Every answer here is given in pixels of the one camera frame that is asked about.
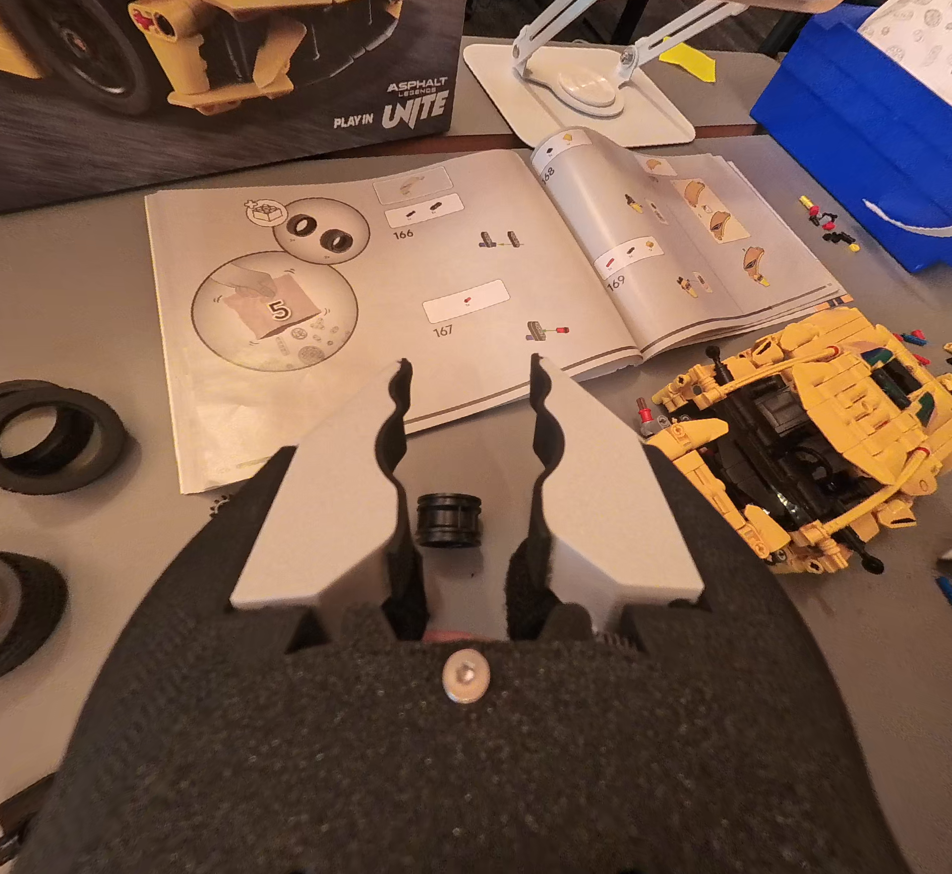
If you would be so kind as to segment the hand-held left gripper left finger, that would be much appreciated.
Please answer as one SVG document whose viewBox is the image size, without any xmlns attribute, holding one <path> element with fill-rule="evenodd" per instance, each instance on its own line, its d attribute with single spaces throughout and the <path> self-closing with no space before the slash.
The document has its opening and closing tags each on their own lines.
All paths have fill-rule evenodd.
<svg viewBox="0 0 952 874">
<path fill-rule="evenodd" d="M 407 451 L 412 367 L 388 363 L 296 446 L 231 595 L 238 610 L 306 607 L 329 636 L 355 606 L 396 637 L 427 626 L 422 558 L 395 469 Z"/>
</svg>

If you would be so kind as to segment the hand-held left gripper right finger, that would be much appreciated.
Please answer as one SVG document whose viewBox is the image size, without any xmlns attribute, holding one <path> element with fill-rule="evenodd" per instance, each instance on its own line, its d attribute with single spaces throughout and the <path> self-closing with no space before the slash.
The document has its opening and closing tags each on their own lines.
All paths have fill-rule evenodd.
<svg viewBox="0 0 952 874">
<path fill-rule="evenodd" d="M 531 357 L 530 404 L 541 474 L 506 574 L 508 637 L 537 638 L 557 606 L 581 606 L 594 632 L 616 630 L 630 606 L 697 606 L 703 579 L 652 449 L 541 354 Z"/>
</svg>

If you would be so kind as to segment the black wheel rim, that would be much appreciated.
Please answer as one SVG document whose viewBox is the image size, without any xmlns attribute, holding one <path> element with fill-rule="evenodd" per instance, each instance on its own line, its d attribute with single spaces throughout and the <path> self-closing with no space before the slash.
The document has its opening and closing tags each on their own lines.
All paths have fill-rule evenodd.
<svg viewBox="0 0 952 874">
<path fill-rule="evenodd" d="M 416 541 L 424 548 L 480 547 L 482 500 L 464 493 L 432 493 L 417 499 Z"/>
</svg>

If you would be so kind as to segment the black rubber tyre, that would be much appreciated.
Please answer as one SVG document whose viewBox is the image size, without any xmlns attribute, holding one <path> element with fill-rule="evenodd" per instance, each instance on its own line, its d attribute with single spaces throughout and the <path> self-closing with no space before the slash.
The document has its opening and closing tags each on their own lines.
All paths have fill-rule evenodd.
<svg viewBox="0 0 952 874">
<path fill-rule="evenodd" d="M 127 434 L 113 408 L 87 392 L 45 380 L 1 384 L 1 428 L 31 411 L 51 411 L 39 443 L 2 454 L 1 488 L 22 496 L 56 496 L 90 486 L 120 461 Z"/>
<path fill-rule="evenodd" d="M 66 582 L 55 566 L 1 553 L 1 676 L 23 665 L 51 637 L 66 601 Z"/>
</svg>

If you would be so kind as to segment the blue plastic bin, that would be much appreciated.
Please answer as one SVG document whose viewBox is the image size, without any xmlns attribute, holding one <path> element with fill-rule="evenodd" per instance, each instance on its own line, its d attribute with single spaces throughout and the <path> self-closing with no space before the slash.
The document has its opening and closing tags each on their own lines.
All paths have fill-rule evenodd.
<svg viewBox="0 0 952 874">
<path fill-rule="evenodd" d="M 859 33 L 813 16 L 751 116 L 907 271 L 951 264 L 951 108 Z"/>
</svg>

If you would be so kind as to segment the large printed paper bag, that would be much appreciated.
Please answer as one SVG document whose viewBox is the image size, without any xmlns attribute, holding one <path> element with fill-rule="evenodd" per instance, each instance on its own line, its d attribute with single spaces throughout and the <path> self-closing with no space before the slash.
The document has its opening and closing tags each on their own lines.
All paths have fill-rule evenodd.
<svg viewBox="0 0 952 874">
<path fill-rule="evenodd" d="M 951 0 L 887 0 L 859 33 L 951 103 Z"/>
</svg>

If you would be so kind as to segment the yellow toy car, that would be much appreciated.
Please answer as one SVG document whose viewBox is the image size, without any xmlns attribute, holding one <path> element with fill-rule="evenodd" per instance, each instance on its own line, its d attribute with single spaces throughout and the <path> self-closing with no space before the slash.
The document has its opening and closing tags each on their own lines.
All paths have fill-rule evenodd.
<svg viewBox="0 0 952 874">
<path fill-rule="evenodd" d="M 645 436 L 775 573 L 826 575 L 950 473 L 950 373 L 854 308 L 820 311 L 666 384 Z"/>
</svg>

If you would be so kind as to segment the instruction booklet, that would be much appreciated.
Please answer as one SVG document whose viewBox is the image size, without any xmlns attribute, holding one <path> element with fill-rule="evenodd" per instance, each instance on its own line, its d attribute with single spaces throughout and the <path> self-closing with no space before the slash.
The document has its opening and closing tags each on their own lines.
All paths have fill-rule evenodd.
<svg viewBox="0 0 952 874">
<path fill-rule="evenodd" d="M 175 189 L 146 213 L 180 491 L 248 479 L 384 365 L 409 433 L 850 303 L 727 159 L 586 128 L 352 182 Z"/>
</svg>

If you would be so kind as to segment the cluster of red blue pieces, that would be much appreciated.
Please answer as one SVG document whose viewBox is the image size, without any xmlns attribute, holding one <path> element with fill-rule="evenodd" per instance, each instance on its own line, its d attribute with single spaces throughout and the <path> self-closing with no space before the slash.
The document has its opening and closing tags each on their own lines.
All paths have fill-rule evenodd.
<svg viewBox="0 0 952 874">
<path fill-rule="evenodd" d="M 915 329 L 909 332 L 895 332 L 894 337 L 898 340 L 914 346 L 914 347 L 927 347 L 930 345 L 938 346 L 938 342 L 931 342 L 924 335 L 924 332 L 920 329 Z M 942 350 L 945 355 L 946 364 L 951 365 L 951 342 L 943 343 Z"/>
</svg>

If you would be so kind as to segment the cluster of small mixed pins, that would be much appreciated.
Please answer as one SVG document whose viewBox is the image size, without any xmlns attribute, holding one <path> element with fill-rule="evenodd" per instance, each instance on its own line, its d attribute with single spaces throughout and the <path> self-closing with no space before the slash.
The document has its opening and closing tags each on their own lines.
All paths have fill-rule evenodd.
<svg viewBox="0 0 952 874">
<path fill-rule="evenodd" d="M 806 210 L 808 220 L 821 230 L 827 243 L 845 245 L 854 253 L 861 251 L 859 243 L 848 233 L 839 229 L 837 214 L 824 211 L 805 195 L 799 197 L 799 202 Z"/>
</svg>

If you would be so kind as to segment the wooden document stand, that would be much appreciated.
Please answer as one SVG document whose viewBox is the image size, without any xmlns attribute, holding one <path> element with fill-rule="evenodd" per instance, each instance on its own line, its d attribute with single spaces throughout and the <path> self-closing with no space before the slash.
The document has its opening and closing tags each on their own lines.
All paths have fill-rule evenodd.
<svg viewBox="0 0 952 874">
<path fill-rule="evenodd" d="M 470 44 L 463 58 L 513 132 L 537 147 L 586 126 L 627 148 L 692 142 L 696 132 L 644 72 L 647 63 L 751 6 L 813 14 L 843 0 L 700 0 L 666 26 L 615 51 L 552 40 L 599 0 L 554 0 L 510 47 Z"/>
</svg>

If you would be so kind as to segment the toy car set box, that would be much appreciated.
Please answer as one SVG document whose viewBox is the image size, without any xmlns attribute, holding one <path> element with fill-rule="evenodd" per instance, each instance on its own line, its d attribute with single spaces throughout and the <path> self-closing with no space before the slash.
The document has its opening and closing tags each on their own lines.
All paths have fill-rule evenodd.
<svg viewBox="0 0 952 874">
<path fill-rule="evenodd" d="M 2 211 L 446 132 L 466 0 L 1 0 Z"/>
</svg>

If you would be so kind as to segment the yellow paper triangle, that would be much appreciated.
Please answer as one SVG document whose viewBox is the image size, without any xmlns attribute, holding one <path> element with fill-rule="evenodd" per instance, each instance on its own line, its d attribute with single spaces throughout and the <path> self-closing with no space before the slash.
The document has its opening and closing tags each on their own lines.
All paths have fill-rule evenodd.
<svg viewBox="0 0 952 874">
<path fill-rule="evenodd" d="M 713 84 L 717 81 L 717 62 L 714 57 L 686 43 L 665 50 L 658 60 L 680 68 L 700 82 Z"/>
</svg>

